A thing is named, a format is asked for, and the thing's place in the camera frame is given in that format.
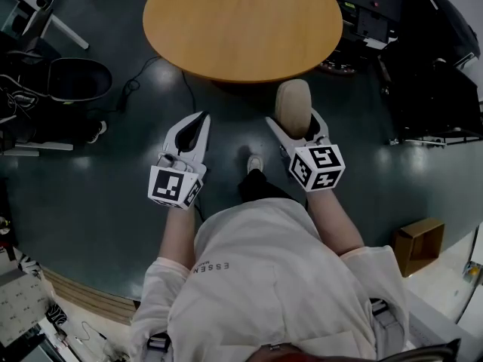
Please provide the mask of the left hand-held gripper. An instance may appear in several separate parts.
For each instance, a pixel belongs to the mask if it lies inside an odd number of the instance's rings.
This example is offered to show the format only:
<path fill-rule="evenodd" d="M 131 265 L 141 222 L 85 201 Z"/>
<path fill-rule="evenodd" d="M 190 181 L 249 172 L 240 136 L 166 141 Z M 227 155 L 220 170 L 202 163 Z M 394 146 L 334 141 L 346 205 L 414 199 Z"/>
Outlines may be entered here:
<path fill-rule="evenodd" d="M 159 153 L 157 164 L 150 168 L 147 193 L 150 200 L 182 210 L 188 210 L 195 203 L 207 172 L 202 162 L 210 128 L 208 112 L 197 112 L 169 129 L 163 143 L 165 152 Z M 192 160 L 175 154 L 189 154 Z"/>

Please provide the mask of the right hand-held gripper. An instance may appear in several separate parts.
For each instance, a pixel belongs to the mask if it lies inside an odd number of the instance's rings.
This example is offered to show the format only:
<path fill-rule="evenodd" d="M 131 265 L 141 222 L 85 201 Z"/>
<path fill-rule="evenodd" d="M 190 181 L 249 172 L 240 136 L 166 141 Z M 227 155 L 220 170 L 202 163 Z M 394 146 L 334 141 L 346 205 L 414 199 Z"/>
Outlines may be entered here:
<path fill-rule="evenodd" d="M 291 138 L 271 117 L 266 117 L 266 123 L 285 151 L 288 176 L 305 192 L 333 189 L 338 184 L 346 165 L 339 146 L 330 141 L 327 123 L 315 109 L 309 126 L 310 140 Z"/>

